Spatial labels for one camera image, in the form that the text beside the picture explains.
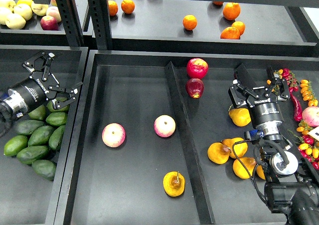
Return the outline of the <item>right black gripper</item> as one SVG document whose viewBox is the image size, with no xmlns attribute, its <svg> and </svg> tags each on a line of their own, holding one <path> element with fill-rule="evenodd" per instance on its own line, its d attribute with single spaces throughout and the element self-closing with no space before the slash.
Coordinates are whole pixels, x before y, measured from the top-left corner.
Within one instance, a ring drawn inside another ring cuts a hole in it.
<svg viewBox="0 0 319 225">
<path fill-rule="evenodd" d="M 247 105 L 253 128 L 262 128 L 266 123 L 279 126 L 284 121 L 277 101 L 287 101 L 290 91 L 287 80 L 280 78 L 272 67 L 266 69 L 270 83 L 264 88 L 263 96 L 267 99 L 258 98 L 254 91 L 257 86 L 246 66 L 241 63 L 234 69 L 233 84 L 229 87 L 228 94 L 235 108 Z"/>
</svg>

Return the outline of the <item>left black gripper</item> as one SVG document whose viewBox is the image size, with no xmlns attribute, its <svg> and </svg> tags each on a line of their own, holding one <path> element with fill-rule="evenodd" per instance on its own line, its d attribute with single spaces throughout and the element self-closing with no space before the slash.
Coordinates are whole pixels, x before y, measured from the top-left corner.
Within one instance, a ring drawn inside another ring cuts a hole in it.
<svg viewBox="0 0 319 225">
<path fill-rule="evenodd" d="M 22 64 L 31 75 L 8 89 L 13 110 L 34 110 L 47 100 L 49 110 L 67 110 L 76 101 L 83 82 L 71 88 L 61 87 L 54 74 L 50 73 L 54 57 L 52 52 L 40 51 Z"/>
</svg>

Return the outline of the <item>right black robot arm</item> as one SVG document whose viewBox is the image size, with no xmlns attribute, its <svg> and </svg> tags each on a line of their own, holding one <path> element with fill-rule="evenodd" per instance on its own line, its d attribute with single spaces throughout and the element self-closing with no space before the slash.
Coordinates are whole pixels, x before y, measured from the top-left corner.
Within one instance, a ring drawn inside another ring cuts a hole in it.
<svg viewBox="0 0 319 225">
<path fill-rule="evenodd" d="M 308 159 L 279 131 L 283 123 L 279 102 L 290 98 L 285 79 L 266 69 L 270 84 L 257 86 L 244 64 L 234 69 L 228 93 L 235 108 L 248 108 L 253 130 L 244 141 L 252 143 L 254 159 L 264 172 L 264 191 L 257 191 L 272 213 L 284 214 L 288 225 L 319 223 L 319 178 Z"/>
</svg>

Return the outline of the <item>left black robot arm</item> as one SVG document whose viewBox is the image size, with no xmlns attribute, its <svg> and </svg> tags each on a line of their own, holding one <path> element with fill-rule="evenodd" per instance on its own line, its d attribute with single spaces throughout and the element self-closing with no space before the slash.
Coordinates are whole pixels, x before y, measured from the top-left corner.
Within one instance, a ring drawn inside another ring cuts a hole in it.
<svg viewBox="0 0 319 225">
<path fill-rule="evenodd" d="M 62 87 L 50 71 L 53 53 L 40 51 L 23 62 L 29 76 L 10 87 L 0 99 L 0 135 L 6 134 L 13 123 L 23 115 L 33 111 L 46 101 L 52 101 L 54 109 L 61 109 L 76 101 L 80 86 L 78 82 L 71 88 Z"/>
</svg>

